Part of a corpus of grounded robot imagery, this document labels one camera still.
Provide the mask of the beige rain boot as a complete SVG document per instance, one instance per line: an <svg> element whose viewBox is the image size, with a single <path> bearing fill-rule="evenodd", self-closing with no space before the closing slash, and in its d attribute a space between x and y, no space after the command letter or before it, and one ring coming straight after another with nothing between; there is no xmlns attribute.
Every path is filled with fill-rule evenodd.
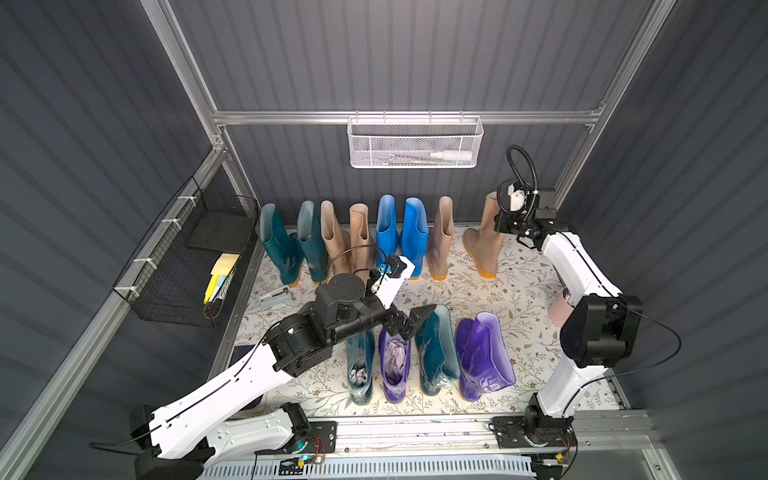
<svg viewBox="0 0 768 480"><path fill-rule="evenodd" d="M370 269L375 263L375 240L369 230L369 208L364 203L353 204L350 215L351 267L353 273L363 282L369 279Z"/></svg>
<svg viewBox="0 0 768 480"><path fill-rule="evenodd" d="M426 260L429 273L436 281L448 275L448 256L454 237L453 200L449 196L439 199L433 228L428 239Z"/></svg>
<svg viewBox="0 0 768 480"><path fill-rule="evenodd" d="M321 235L326 246L330 265L334 275L351 273L351 253L349 234L341 228L337 219L334 205L330 200L324 200L320 205Z"/></svg>
<svg viewBox="0 0 768 480"><path fill-rule="evenodd" d="M499 212L496 193L488 193L480 226L468 228L462 236L466 252L475 261L478 272L484 278L495 278L498 272L498 259L505 240L505 235L494 229L494 218Z"/></svg>

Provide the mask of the teal rain boot carried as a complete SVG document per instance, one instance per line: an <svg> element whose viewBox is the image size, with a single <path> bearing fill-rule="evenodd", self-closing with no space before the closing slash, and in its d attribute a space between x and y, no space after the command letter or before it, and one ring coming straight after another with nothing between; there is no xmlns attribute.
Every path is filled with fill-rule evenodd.
<svg viewBox="0 0 768 480"><path fill-rule="evenodd" d="M260 213L259 237L272 263L278 269L281 282L295 287L299 282L303 251L295 234L285 229L274 203L265 204Z"/></svg>

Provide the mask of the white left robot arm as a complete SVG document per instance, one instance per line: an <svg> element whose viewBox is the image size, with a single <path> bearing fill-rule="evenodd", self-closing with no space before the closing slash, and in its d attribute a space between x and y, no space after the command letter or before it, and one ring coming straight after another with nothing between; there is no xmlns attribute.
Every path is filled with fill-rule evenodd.
<svg viewBox="0 0 768 480"><path fill-rule="evenodd" d="M404 339L414 336L435 307L405 314L374 295L315 300L273 324L242 359L185 397L147 414L135 440L138 479L196 479L217 462L245 453L294 453L312 435L304 410L288 402L262 417L232 420L253 400L328 360L335 345L381 325Z"/></svg>

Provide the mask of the teal rain boot back row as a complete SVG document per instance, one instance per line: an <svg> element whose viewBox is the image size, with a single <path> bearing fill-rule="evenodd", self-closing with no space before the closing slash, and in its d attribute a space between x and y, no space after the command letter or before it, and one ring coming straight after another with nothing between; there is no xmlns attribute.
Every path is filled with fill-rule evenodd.
<svg viewBox="0 0 768 480"><path fill-rule="evenodd" d="M311 279L322 284L328 277L328 253L322 238L320 213L312 200L305 200L297 218L297 238L307 261Z"/></svg>

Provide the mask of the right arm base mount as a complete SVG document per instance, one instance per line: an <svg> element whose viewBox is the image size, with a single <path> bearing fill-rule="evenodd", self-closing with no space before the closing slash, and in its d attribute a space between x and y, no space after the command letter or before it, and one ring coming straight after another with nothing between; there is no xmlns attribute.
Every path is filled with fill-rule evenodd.
<svg viewBox="0 0 768 480"><path fill-rule="evenodd" d="M570 450L578 442L572 429L574 418L562 413L545 412L539 396L534 394L521 415L494 416L488 423L500 448L563 447Z"/></svg>

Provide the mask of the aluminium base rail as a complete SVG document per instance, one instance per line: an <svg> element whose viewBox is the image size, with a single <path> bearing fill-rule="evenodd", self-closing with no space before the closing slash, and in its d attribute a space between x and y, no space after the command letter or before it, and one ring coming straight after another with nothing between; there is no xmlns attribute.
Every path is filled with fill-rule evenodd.
<svg viewBox="0 0 768 480"><path fill-rule="evenodd" d="M643 410L578 411L566 434L535 442L523 433L520 414L348 416L321 418L302 454L364 456L586 453L590 450L658 448L661 440Z"/></svg>

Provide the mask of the teal rain boot front left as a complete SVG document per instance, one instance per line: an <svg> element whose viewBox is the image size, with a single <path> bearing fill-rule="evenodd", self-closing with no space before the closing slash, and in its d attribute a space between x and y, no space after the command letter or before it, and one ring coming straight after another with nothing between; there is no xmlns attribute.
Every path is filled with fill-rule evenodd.
<svg viewBox="0 0 768 480"><path fill-rule="evenodd" d="M351 400L357 405L367 404L372 397L373 358L375 340L371 331L350 337L345 343L346 380Z"/></svg>

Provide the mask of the purple rain boot front left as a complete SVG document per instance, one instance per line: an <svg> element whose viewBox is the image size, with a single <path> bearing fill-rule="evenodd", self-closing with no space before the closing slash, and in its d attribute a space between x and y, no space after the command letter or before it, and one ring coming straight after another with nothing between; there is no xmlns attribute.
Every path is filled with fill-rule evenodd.
<svg viewBox="0 0 768 480"><path fill-rule="evenodd" d="M392 404L401 403L410 373L411 341L382 329L378 347L385 398Z"/></svg>

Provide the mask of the purple rain boot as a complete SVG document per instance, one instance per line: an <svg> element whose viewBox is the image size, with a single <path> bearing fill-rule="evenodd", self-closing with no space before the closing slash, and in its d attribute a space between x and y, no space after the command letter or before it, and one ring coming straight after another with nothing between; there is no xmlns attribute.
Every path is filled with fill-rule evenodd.
<svg viewBox="0 0 768 480"><path fill-rule="evenodd" d="M462 319L456 329L455 345L459 390L464 400L475 402L484 394L515 385L516 374L495 314L484 311L474 319Z"/></svg>
<svg viewBox="0 0 768 480"><path fill-rule="evenodd" d="M385 398L392 404L401 403L410 373L411 341L382 329L378 347Z"/></svg>

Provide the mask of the yellow sticky notes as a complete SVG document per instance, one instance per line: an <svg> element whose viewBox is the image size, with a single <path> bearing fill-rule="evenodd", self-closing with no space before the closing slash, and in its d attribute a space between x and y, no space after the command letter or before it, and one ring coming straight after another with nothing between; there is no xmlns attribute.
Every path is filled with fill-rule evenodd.
<svg viewBox="0 0 768 480"><path fill-rule="evenodd" d="M203 299L204 305L211 303L220 295L225 282L234 270L239 258L239 254L233 253L222 253L219 256L210 272L210 281L207 285Z"/></svg>

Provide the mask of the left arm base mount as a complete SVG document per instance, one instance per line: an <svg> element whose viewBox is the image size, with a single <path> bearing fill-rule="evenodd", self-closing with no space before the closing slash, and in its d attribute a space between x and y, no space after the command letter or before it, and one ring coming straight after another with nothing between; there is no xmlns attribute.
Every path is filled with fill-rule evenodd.
<svg viewBox="0 0 768 480"><path fill-rule="evenodd" d="M294 435L286 445L277 449L261 449L264 454L328 454L335 452L338 436L336 421L311 421L306 433Z"/></svg>

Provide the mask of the blue rain boot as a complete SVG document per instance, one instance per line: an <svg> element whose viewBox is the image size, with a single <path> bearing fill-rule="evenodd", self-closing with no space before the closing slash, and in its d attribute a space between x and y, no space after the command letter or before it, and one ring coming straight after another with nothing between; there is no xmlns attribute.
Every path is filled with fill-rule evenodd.
<svg viewBox="0 0 768 480"><path fill-rule="evenodd" d="M385 194L380 198L376 223L376 264L381 265L398 248L395 198Z"/></svg>
<svg viewBox="0 0 768 480"><path fill-rule="evenodd" d="M428 236L429 225L423 202L416 197L407 198L400 243L402 255L414 265L412 279L418 278L422 273Z"/></svg>

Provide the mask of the teal rain boot front right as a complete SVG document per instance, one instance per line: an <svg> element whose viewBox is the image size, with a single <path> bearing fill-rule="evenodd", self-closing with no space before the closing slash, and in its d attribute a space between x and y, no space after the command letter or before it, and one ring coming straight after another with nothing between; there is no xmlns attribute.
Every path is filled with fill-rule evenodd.
<svg viewBox="0 0 768 480"><path fill-rule="evenodd" d="M459 380L460 368L447 306L435 306L417 331L415 345L420 358L420 387L425 395L436 396L443 387Z"/></svg>

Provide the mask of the pink pen cup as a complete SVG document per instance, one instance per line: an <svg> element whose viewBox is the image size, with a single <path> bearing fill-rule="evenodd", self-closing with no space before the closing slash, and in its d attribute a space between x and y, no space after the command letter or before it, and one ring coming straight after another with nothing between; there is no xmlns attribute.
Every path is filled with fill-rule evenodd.
<svg viewBox="0 0 768 480"><path fill-rule="evenodd" d="M564 287L548 308L548 319L558 328L561 328L566 323L574 310L570 300L571 293L567 287Z"/></svg>

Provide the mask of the small light blue box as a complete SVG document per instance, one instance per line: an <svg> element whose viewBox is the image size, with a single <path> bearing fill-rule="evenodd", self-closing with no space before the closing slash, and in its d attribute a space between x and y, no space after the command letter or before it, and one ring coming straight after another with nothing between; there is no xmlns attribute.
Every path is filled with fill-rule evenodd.
<svg viewBox="0 0 768 480"><path fill-rule="evenodd" d="M259 297L259 307L261 310L279 308L293 300L293 293L288 286L282 286Z"/></svg>

